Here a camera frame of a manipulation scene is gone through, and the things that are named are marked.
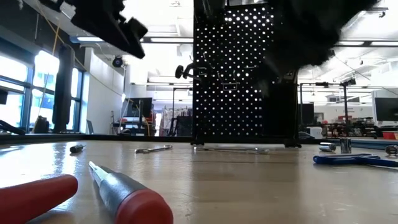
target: pipe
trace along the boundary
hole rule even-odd
[[[303,122],[303,84],[300,84],[300,119],[301,119],[301,126],[304,125]]]
[[[344,110],[345,110],[345,117],[346,117],[346,136],[348,137],[349,131],[348,131],[348,105],[347,105],[347,86],[343,85],[344,89]]]

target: wooden workbench surface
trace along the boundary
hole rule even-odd
[[[71,156],[69,147],[85,144]],[[32,223],[112,223],[88,171],[88,162],[109,167],[160,193],[174,223],[397,223],[398,170],[366,166],[315,166],[317,146],[269,148],[268,155],[171,151],[135,155],[152,142],[86,141],[1,146],[0,187],[47,174],[72,174],[77,194]],[[385,157],[383,151],[353,149]]]

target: security camera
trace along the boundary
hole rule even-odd
[[[115,56],[114,59],[113,59],[112,65],[113,65],[113,67],[115,67],[115,68],[120,68],[120,67],[122,67],[122,66],[123,66],[123,59],[122,59],[122,56],[120,56],[120,55]]]

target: hand tool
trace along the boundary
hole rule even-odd
[[[202,151],[251,151],[258,154],[268,154],[268,149],[259,149],[257,147],[254,148],[244,148],[244,147],[201,147],[195,146],[194,150],[202,150]]]
[[[136,153],[151,153],[151,152],[158,152],[158,151],[164,151],[168,149],[173,149],[173,145],[165,145],[163,147],[155,147],[155,148],[148,148],[148,149],[136,149]]]
[[[398,167],[398,162],[381,159],[379,156],[373,154],[314,156],[313,161],[317,164],[326,164],[326,165],[356,164],[356,165]]]
[[[71,153],[78,153],[78,152],[81,152],[81,151],[83,150],[84,147],[85,147],[85,146],[84,146],[84,145],[81,145],[81,144],[76,145],[76,146],[72,146],[72,147],[70,148],[70,152],[71,152]]]
[[[321,150],[323,152],[334,152],[334,151],[336,151],[336,144],[335,143],[321,142],[318,147],[319,147],[319,150]]]
[[[351,153],[351,139],[341,138],[340,139],[340,149],[342,154]]]
[[[173,213],[157,192],[130,177],[89,162],[90,173],[99,187],[105,207],[115,224],[172,224]]]
[[[0,223],[26,223],[77,192],[72,175],[61,175],[0,189]]]
[[[388,155],[397,155],[398,154],[398,146],[387,146],[386,153]]]

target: blue handle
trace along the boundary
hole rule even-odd
[[[372,154],[347,154],[347,155],[314,156],[313,161],[317,164],[326,164],[326,165],[363,164],[363,161],[357,160],[357,158],[362,158],[362,157],[380,159],[379,156],[375,156]]]
[[[372,166],[384,166],[384,167],[398,167],[398,162],[389,161],[385,159],[373,159],[369,157],[358,157],[356,158],[358,162],[366,165]]]

